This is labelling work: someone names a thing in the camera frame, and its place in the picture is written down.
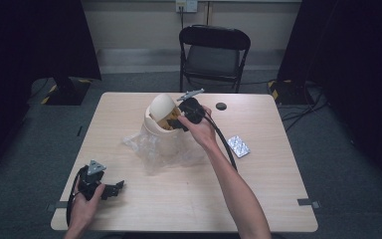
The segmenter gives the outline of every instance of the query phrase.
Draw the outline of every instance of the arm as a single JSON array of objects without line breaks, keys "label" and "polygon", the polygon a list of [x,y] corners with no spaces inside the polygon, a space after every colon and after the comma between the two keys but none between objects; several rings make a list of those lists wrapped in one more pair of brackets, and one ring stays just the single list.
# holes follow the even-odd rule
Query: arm
[{"label": "arm", "polygon": [[86,232],[95,218],[100,197],[104,191],[104,184],[95,189],[95,195],[90,201],[81,194],[77,194],[73,201],[73,211],[71,212],[71,223],[65,234],[65,239],[78,239]]},{"label": "arm", "polygon": [[[208,108],[204,109],[210,115],[211,111]],[[198,124],[193,124],[186,117],[178,119],[189,128],[195,140],[209,156],[226,205],[241,238],[271,238],[269,224],[262,206],[254,192],[219,148],[213,127],[206,119]]]}]

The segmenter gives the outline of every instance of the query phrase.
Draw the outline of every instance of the forearm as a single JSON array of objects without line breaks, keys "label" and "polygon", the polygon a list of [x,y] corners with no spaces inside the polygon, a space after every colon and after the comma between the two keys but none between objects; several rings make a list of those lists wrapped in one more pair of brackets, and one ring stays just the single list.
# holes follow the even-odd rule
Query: forearm
[{"label": "forearm", "polygon": [[86,229],[71,227],[68,229],[67,233],[65,234],[64,239],[80,239],[83,237],[83,234],[85,233],[85,231]]},{"label": "forearm", "polygon": [[216,142],[206,144],[204,148],[241,238],[271,238],[266,216],[254,192],[231,165]]}]

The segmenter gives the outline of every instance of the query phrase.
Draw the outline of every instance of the left hand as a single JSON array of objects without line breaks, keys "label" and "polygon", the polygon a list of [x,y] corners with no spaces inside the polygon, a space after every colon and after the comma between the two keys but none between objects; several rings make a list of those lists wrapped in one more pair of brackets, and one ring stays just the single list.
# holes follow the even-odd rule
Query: left hand
[{"label": "left hand", "polygon": [[104,184],[95,189],[95,195],[87,201],[86,198],[78,193],[73,200],[73,210],[71,212],[71,222],[65,238],[80,238],[92,224],[95,218],[98,203],[104,192]]}]

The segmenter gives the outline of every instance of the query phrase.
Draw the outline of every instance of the wooden table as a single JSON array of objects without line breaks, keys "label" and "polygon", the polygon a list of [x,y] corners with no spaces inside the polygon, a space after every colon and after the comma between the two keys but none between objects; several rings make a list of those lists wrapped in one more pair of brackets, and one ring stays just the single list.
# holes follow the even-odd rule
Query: wooden table
[{"label": "wooden table", "polygon": [[[141,158],[122,140],[138,133],[157,93],[106,93],[95,110],[61,201],[67,201],[76,173],[91,159],[107,167],[103,183],[124,179],[117,197],[102,201],[91,230],[141,232],[235,232],[209,161],[165,168],[148,175]],[[183,94],[169,94],[173,100]],[[278,109],[269,95],[201,94],[225,138],[238,135],[251,153],[236,158],[239,173],[258,197],[273,232],[313,232],[317,222],[307,198]],[[216,110],[225,103],[225,111]],[[66,230],[66,209],[57,209],[52,228]]]}]

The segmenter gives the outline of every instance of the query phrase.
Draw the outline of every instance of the chair seat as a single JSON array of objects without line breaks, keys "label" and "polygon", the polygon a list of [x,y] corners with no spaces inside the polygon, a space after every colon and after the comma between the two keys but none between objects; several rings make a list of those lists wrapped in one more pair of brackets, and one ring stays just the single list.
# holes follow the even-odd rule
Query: chair seat
[{"label": "chair seat", "polygon": [[235,78],[239,75],[237,50],[191,46],[185,73]]}]

